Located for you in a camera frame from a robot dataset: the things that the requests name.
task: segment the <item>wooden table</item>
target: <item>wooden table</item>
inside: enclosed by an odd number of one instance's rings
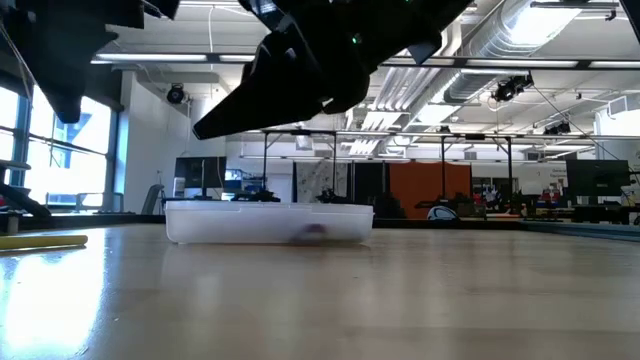
[[[0,358],[637,359],[640,244],[376,230],[174,245],[162,225],[0,255]]]

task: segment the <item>yellow cable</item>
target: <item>yellow cable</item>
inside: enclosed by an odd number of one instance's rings
[[[86,235],[6,236],[0,237],[0,250],[79,246],[86,244],[88,240]]]

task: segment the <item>orange panel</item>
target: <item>orange panel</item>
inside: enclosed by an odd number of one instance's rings
[[[471,167],[445,164],[447,198],[456,192],[469,196]],[[429,209],[416,209],[420,201],[435,201],[442,192],[441,163],[391,164],[391,192],[409,219],[424,220]]]

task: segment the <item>clear plastic container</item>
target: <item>clear plastic container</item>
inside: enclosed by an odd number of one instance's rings
[[[176,243],[359,243],[373,225],[373,208],[361,205],[170,201],[166,215]]]

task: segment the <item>window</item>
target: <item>window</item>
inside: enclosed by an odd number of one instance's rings
[[[24,186],[40,203],[75,205],[78,193],[105,191],[111,109],[86,97],[81,106],[80,121],[64,124],[34,88],[27,156],[32,170]],[[50,139],[58,142],[51,145]]]
[[[11,160],[13,158],[13,133],[9,129],[15,129],[18,116],[18,94],[4,88],[0,88],[0,159]],[[5,173],[5,184],[9,183],[11,171]]]
[[[4,132],[0,130],[0,159],[1,160],[11,160],[13,155],[13,134],[9,132]],[[11,171],[7,171],[4,175],[4,179],[0,179],[0,181],[4,181],[5,184],[9,183],[9,178]]]
[[[10,129],[16,127],[18,117],[18,94],[4,88],[0,88],[0,126]]]

